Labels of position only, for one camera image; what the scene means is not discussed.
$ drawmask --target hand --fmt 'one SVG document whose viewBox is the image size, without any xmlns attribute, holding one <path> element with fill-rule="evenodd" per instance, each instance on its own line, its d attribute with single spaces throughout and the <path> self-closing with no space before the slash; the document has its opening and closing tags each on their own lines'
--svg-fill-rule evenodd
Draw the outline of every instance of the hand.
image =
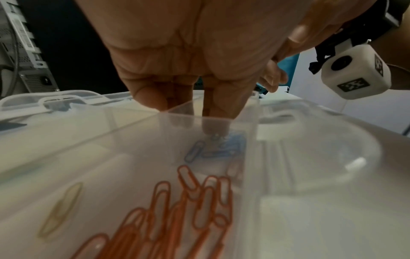
<svg viewBox="0 0 410 259">
<path fill-rule="evenodd" d="M 305 18 L 293 30 L 274 57 L 281 61 L 316 47 L 342 25 L 367 11 L 376 0 L 314 0 Z"/>
<path fill-rule="evenodd" d="M 235 118 L 311 0 L 77 0 L 135 100 L 160 111 L 192 99 Z"/>
<path fill-rule="evenodd" d="M 286 84 L 289 80 L 286 72 L 279 68 L 273 60 L 269 60 L 264 72 L 258 79 L 258 83 L 266 88 L 270 93 L 278 90 L 279 84 Z"/>
</svg>

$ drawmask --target white cube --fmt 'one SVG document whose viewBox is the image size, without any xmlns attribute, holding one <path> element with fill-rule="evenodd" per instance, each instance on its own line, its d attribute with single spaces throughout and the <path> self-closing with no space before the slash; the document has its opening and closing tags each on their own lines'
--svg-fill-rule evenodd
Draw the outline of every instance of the white cube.
<svg viewBox="0 0 410 259">
<path fill-rule="evenodd" d="M 354 46 L 326 61 L 322 81 L 346 100 L 380 94 L 392 85 L 389 67 L 367 44 Z"/>
</svg>

